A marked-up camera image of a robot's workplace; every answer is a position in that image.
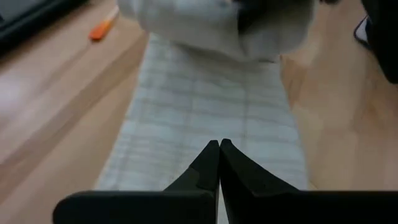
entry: white fabric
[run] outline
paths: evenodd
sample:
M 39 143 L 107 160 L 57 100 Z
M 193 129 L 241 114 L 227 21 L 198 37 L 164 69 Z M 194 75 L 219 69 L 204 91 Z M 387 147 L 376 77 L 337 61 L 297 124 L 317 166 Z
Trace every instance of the white fabric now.
M 307 188 L 280 63 L 238 63 L 151 35 L 139 83 L 97 189 L 163 190 L 206 144 L 230 138 L 274 175 Z M 228 223 L 222 197 L 219 222 Z
M 238 35 L 238 7 L 226 0 L 118 0 L 123 15 L 169 40 L 214 50 L 235 60 L 273 60 L 306 37 L 314 0 L 286 7 Z

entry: wooden floor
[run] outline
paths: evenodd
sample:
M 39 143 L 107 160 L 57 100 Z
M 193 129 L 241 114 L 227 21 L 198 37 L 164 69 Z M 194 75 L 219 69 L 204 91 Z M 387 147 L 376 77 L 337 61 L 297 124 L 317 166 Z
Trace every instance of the wooden floor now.
M 92 188 L 131 99 L 147 34 L 112 1 L 85 6 L 0 61 L 0 223 L 50 223 L 62 197 Z M 398 91 L 352 31 L 359 0 L 321 7 L 283 81 L 318 189 L 398 189 Z

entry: black object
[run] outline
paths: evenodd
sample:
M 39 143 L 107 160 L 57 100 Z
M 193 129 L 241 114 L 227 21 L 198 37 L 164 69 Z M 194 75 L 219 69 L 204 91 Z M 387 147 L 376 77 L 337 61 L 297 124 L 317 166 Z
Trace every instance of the black object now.
M 336 4 L 340 0 L 319 0 L 325 4 Z M 244 34 L 273 13 L 284 13 L 289 7 L 313 4 L 313 0 L 232 0 L 239 6 L 238 32 Z
M 0 19 L 0 56 L 86 1 L 42 0 L 15 16 Z
M 53 222 L 215 224 L 219 156 L 218 142 L 209 142 L 189 168 L 162 192 L 74 194 L 58 203 Z
M 390 83 L 398 84 L 398 17 L 396 0 L 362 0 L 369 16 L 366 35 L 372 52 Z
M 398 192 L 300 191 L 230 140 L 211 141 L 163 192 L 82 192 L 58 203 L 55 224 L 202 223 L 217 220 L 221 179 L 228 220 L 240 223 L 397 223 Z

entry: orange pen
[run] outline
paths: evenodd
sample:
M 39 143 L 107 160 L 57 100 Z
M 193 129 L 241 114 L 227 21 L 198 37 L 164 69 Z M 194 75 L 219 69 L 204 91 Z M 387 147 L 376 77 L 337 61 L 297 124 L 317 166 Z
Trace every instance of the orange pen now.
M 99 41 L 103 39 L 110 28 L 112 28 L 113 22 L 118 17 L 119 8 L 116 6 L 112 11 L 106 16 L 106 18 L 99 23 L 93 30 L 90 32 L 90 39 L 93 41 Z

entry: white towel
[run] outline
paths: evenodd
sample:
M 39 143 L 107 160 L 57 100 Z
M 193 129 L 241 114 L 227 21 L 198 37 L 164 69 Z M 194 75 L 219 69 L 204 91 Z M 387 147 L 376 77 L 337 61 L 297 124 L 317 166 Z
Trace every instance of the white towel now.
M 285 41 L 259 37 L 289 32 L 273 24 L 262 35 L 241 39 L 236 10 L 217 0 L 119 0 L 119 7 L 161 36 L 151 34 L 134 98 L 97 189 L 163 190 L 210 140 L 224 138 L 269 172 L 307 188 L 280 63 L 248 62 L 275 59 Z M 228 223 L 222 196 L 218 223 Z
M 226 0 L 118 0 L 125 16 L 169 40 L 221 52 L 235 60 L 274 60 L 306 37 L 314 0 L 286 7 L 238 34 L 238 7 Z

